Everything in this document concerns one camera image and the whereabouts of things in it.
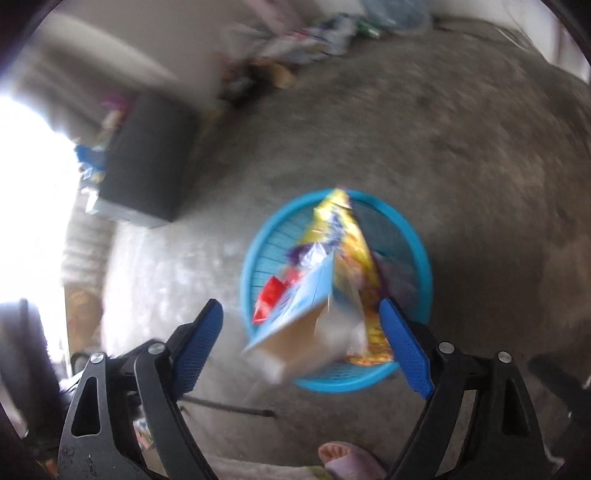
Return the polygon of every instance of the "bright light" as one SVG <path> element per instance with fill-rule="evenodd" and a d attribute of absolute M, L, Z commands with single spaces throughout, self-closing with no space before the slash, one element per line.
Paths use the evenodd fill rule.
<path fill-rule="evenodd" d="M 66 330 L 60 267 L 79 179 L 73 147 L 0 96 L 0 302 L 37 305 L 53 358 Z"/>

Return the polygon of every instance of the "pink slipper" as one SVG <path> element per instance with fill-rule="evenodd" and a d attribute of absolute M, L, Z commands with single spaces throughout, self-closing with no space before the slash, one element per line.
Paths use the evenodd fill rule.
<path fill-rule="evenodd" d="M 347 442 L 328 442 L 320 448 L 326 445 L 341 445 L 353 452 L 351 455 L 336 458 L 324 465 L 326 471 L 336 480 L 384 480 L 386 478 L 386 472 L 375 457 L 361 447 Z"/>

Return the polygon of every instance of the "translucent plastic bag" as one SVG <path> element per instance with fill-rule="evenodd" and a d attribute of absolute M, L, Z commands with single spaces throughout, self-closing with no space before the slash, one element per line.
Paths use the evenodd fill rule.
<path fill-rule="evenodd" d="M 420 34 L 431 25 L 425 0 L 362 0 L 371 23 L 398 35 Z"/>

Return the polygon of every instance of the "cardboard box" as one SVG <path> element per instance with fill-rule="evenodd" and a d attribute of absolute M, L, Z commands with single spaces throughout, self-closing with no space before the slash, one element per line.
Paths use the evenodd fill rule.
<path fill-rule="evenodd" d="M 279 384 L 366 347 L 359 292 L 347 263 L 333 252 L 284 293 L 245 356 Z"/>

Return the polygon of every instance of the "basket rim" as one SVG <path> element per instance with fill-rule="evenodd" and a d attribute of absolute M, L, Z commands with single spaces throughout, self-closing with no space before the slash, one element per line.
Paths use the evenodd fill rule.
<path fill-rule="evenodd" d="M 288 202 L 267 219 L 252 241 L 251 246 L 246 253 L 240 282 L 242 323 L 250 339 L 256 332 L 255 326 L 251 323 L 254 307 L 250 300 L 252 277 L 259 253 L 264 247 L 267 238 L 274 232 L 276 227 L 283 223 L 288 217 L 292 216 L 304 207 L 318 205 L 333 190 L 334 189 L 316 190 L 315 192 L 306 193 Z M 433 302 L 433 278 L 431 275 L 431 267 L 429 264 L 427 252 L 425 251 L 420 238 L 410 223 L 397 210 L 387 203 L 379 200 L 373 195 L 358 192 L 356 190 L 347 190 L 347 194 L 352 200 L 359 203 L 364 203 L 367 206 L 374 208 L 376 211 L 388 218 L 401 231 L 404 239 L 407 241 L 410 247 L 413 261 L 417 266 L 418 294 L 420 302 L 416 312 L 415 320 L 424 324 L 428 323 L 429 317 L 431 315 L 431 304 Z M 397 362 L 393 362 L 365 368 L 367 370 L 367 374 L 354 380 L 327 382 L 326 380 L 322 380 L 320 378 L 299 378 L 294 380 L 294 383 L 308 390 L 324 393 L 351 392 L 360 390 L 362 388 L 367 388 L 380 382 L 395 372 L 399 368 L 399 365 Z"/>

